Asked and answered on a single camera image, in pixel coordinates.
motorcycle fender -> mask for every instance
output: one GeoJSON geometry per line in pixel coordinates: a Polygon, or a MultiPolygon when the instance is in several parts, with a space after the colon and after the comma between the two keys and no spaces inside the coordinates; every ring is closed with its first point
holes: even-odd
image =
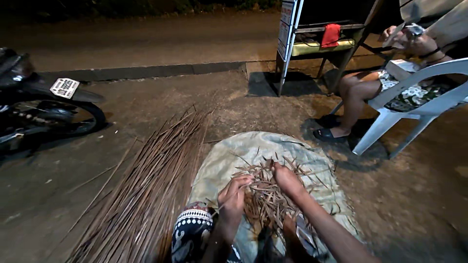
{"type": "MultiPolygon", "coordinates": [[[[37,82],[25,83],[22,88],[24,91],[33,94],[44,94],[54,98],[66,99],[63,97],[56,96],[50,91],[50,88],[52,87],[53,83],[54,82],[40,80],[37,82]]],[[[105,101],[105,98],[102,95],[77,88],[71,100],[78,102],[103,102],[105,101]]]]}

bracelet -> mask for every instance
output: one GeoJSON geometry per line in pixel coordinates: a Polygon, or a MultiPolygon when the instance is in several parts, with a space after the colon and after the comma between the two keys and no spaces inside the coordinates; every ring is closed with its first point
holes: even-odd
{"type": "Polygon", "coordinates": [[[420,58],[420,59],[425,59],[425,58],[427,58],[428,56],[434,55],[435,53],[437,53],[437,52],[439,52],[439,51],[440,51],[440,48],[438,47],[438,48],[436,48],[436,49],[435,49],[434,51],[432,51],[432,52],[429,52],[429,53],[427,53],[427,54],[425,54],[425,55],[419,56],[419,58],[420,58]]]}

patterned skirt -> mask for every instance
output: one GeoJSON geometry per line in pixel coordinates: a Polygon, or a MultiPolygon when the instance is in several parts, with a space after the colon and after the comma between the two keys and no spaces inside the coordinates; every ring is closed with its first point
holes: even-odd
{"type": "MultiPolygon", "coordinates": [[[[398,84],[398,80],[388,74],[386,70],[379,70],[379,80],[382,83],[382,91],[398,84]]],[[[414,85],[394,99],[385,104],[385,107],[398,112],[408,112],[416,109],[424,103],[441,96],[451,90],[454,86],[441,83],[437,79],[424,80],[414,85]]]]}
{"type": "MultiPolygon", "coordinates": [[[[184,208],[177,217],[172,233],[171,259],[173,263],[199,262],[208,246],[213,230],[213,218],[209,207],[194,202],[184,208]]],[[[228,263],[242,263],[237,249],[232,246],[228,263]]]]}

chair leg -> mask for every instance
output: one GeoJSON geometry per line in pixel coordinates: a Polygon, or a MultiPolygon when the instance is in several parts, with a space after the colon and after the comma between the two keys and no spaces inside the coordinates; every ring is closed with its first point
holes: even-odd
{"type": "Polygon", "coordinates": [[[334,107],[333,110],[331,110],[330,114],[335,114],[340,108],[343,106],[343,101],[340,101],[340,103],[334,107]]]}
{"type": "Polygon", "coordinates": [[[327,62],[326,58],[322,58],[322,63],[320,64],[319,72],[317,73],[317,79],[320,78],[322,75],[323,67],[325,66],[325,62],[327,62]]]}
{"type": "Polygon", "coordinates": [[[361,155],[401,118],[402,114],[393,113],[390,111],[381,112],[379,117],[372,124],[371,128],[359,141],[358,145],[354,147],[352,152],[357,155],[361,155]]]}
{"type": "Polygon", "coordinates": [[[401,150],[403,150],[416,136],[418,136],[435,118],[438,116],[421,116],[419,124],[411,131],[406,139],[390,154],[390,158],[395,157],[401,150]]]}

black slipper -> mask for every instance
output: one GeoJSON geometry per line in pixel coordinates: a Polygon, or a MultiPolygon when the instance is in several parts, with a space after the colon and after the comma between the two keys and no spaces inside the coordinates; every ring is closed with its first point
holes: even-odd
{"type": "Polygon", "coordinates": [[[345,143],[348,140],[348,136],[342,136],[342,137],[333,137],[333,134],[331,133],[330,129],[318,129],[313,132],[314,136],[325,142],[339,142],[339,143],[345,143]]]}
{"type": "Polygon", "coordinates": [[[331,129],[340,126],[341,123],[337,121],[338,117],[335,114],[327,114],[323,115],[320,119],[315,119],[315,122],[323,128],[331,129]]]}

